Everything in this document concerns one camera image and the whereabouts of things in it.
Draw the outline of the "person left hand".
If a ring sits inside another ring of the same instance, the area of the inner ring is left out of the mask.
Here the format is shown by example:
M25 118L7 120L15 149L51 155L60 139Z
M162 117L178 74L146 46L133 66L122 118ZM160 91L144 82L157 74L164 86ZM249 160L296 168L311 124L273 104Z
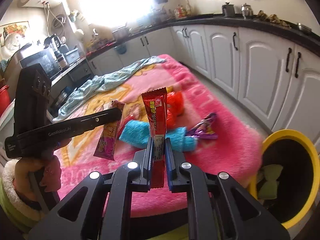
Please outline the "person left hand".
M54 192L61 188L61 165L58 157L49 159L23 157L15 165L13 185L25 203L38 202L37 188Z

